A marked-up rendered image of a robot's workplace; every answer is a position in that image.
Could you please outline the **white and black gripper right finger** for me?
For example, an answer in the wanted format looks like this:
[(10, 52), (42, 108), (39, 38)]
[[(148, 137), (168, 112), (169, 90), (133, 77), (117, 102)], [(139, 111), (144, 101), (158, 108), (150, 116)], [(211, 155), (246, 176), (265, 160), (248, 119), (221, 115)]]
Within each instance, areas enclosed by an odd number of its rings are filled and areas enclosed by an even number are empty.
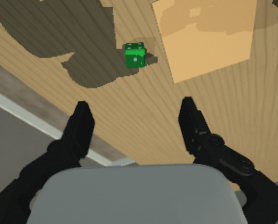
[(178, 122), (186, 151), (195, 157), (193, 163), (220, 170), (244, 192), (247, 202), (242, 210), (247, 223), (276, 224), (278, 186), (257, 171), (251, 160), (226, 146), (221, 136), (211, 133), (192, 97), (182, 99)]

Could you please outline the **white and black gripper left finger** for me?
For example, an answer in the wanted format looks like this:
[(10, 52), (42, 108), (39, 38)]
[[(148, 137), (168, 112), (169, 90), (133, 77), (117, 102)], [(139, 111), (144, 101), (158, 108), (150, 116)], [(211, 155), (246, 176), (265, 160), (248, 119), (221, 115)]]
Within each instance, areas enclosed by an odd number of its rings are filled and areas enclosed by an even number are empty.
[(47, 152), (26, 165), (19, 178), (0, 192), (0, 224), (26, 224), (31, 200), (48, 178), (70, 168), (81, 167), (88, 154), (95, 120), (86, 101), (78, 101), (61, 139), (52, 141)]

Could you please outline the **light orange flat mat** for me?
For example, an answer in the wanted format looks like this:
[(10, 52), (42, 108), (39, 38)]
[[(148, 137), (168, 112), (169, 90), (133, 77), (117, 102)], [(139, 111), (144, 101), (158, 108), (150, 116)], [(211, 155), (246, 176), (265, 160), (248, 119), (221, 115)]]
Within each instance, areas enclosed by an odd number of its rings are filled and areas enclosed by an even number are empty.
[(250, 58), (257, 0), (151, 4), (174, 84)]

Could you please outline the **green die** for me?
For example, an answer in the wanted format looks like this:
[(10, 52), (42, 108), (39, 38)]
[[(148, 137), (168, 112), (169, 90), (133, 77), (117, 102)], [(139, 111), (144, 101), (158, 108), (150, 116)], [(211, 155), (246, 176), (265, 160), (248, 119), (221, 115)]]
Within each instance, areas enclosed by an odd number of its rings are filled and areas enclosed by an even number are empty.
[(125, 59), (127, 68), (145, 67), (145, 47), (144, 43), (126, 43)]

